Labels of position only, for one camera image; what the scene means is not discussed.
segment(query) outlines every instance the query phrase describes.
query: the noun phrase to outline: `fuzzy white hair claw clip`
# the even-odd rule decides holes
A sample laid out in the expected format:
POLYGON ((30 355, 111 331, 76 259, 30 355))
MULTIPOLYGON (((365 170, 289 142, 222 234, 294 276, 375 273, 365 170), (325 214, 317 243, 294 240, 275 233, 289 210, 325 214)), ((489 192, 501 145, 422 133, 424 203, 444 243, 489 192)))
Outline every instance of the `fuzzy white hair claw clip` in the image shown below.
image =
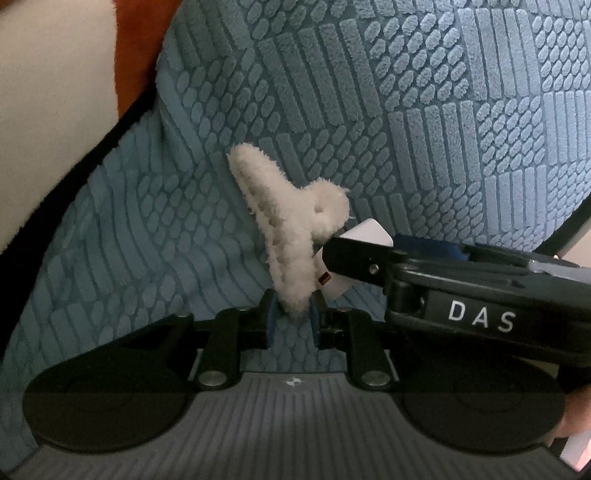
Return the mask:
POLYGON ((250 144, 235 146, 228 162, 265 235, 275 290, 287 310, 299 314, 316 289, 314 242, 326 242, 349 218, 346 191, 324 179, 299 189, 250 144))

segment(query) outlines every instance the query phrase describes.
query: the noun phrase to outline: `blue textured fabric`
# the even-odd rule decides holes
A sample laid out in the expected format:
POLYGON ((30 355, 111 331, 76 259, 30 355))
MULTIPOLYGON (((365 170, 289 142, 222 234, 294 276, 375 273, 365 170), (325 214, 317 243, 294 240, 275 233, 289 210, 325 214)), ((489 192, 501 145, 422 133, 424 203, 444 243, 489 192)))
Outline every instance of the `blue textured fabric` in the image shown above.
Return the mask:
MULTIPOLYGON (((0 368, 0 467, 42 370, 190 308, 256 304, 264 242, 225 160, 253 142, 390 234, 533 249, 591 189, 590 0, 186 0, 158 98, 79 192, 0 368)), ((340 300, 383 315, 379 290, 340 300)), ((243 368, 335 371, 280 321, 243 368)))

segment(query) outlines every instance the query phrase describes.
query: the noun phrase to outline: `metal screw head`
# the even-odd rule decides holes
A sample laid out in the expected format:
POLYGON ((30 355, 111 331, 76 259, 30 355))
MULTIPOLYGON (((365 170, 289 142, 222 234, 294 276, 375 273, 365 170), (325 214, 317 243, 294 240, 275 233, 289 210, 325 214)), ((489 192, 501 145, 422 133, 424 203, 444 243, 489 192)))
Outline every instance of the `metal screw head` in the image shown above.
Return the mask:
POLYGON ((370 370, 361 375, 361 381, 369 387, 383 387, 390 381, 390 375, 381 370, 370 370))
POLYGON ((228 378, 226 375, 217 370, 208 370, 199 375, 199 383, 206 387, 220 387, 226 383, 227 380, 228 378))

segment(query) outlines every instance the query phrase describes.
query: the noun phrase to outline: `orange fabric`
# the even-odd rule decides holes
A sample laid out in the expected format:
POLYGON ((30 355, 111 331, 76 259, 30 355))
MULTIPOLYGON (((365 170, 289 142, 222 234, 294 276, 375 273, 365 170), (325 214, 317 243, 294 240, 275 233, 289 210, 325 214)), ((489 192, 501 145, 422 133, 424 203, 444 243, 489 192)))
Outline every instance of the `orange fabric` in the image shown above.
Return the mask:
POLYGON ((115 92, 119 117, 154 81, 156 58, 180 2, 113 0, 117 21, 115 92))

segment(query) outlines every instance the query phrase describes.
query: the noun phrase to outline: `black round pad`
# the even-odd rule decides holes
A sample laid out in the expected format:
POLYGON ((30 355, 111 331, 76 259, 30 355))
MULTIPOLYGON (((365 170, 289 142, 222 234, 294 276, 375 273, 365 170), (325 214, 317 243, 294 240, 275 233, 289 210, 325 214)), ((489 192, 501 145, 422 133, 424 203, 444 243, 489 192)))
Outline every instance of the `black round pad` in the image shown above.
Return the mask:
POLYGON ((22 407, 39 442, 105 453, 160 435, 180 418, 189 395, 186 382, 151 352, 118 349, 116 355, 86 354, 41 373, 22 407))
POLYGON ((425 434, 485 454, 541 444, 558 426, 564 405, 551 376, 511 357, 430 365, 405 380, 401 394, 403 412, 425 434))

